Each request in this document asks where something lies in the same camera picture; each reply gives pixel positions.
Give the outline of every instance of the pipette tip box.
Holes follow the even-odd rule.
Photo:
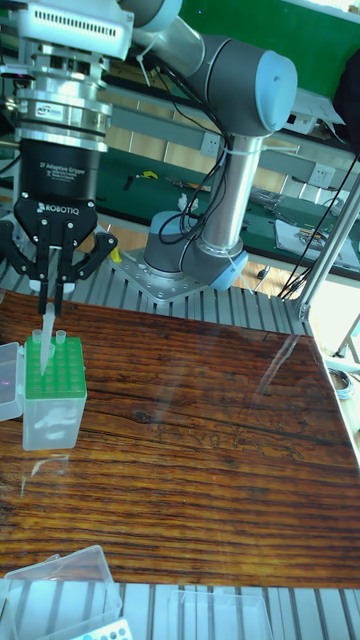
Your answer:
[[[86,402],[80,338],[51,339],[54,355],[44,375],[40,371],[41,343],[25,345],[23,447],[26,451],[69,449],[75,446]]]

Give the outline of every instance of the wooden table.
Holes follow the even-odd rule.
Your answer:
[[[0,342],[39,326],[6,293]],[[78,443],[0,425],[0,568],[102,545],[117,581],[360,587],[359,470],[309,337],[65,303]]]

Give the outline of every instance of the window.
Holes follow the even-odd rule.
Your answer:
[[[333,7],[342,11],[349,11],[349,6],[357,7],[358,0],[310,0],[312,4],[320,4],[325,7]]]
[[[328,13],[351,22],[360,22],[360,0],[285,0],[285,2]]]

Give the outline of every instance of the label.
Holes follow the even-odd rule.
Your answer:
[[[77,207],[65,207],[58,204],[44,204],[44,202],[38,202],[37,213],[45,213],[50,211],[51,213],[66,213],[73,216],[78,216],[80,210]]]
[[[37,102],[35,106],[35,116],[45,120],[61,122],[64,117],[64,107],[52,102]]]
[[[40,162],[39,168],[46,172],[47,178],[60,182],[75,182],[77,178],[81,178],[86,173],[85,169],[63,167],[61,164],[52,164],[51,162]]]

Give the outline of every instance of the clear plastic container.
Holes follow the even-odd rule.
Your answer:
[[[0,421],[18,418],[23,412],[24,367],[19,343],[0,346]]]
[[[16,640],[71,640],[118,620],[119,587],[100,546],[12,571],[5,580]]]
[[[254,596],[174,591],[168,640],[273,640],[265,601]]]
[[[44,375],[41,342],[29,337],[25,347],[23,447],[26,451],[75,446],[86,402],[81,341],[52,338]]]

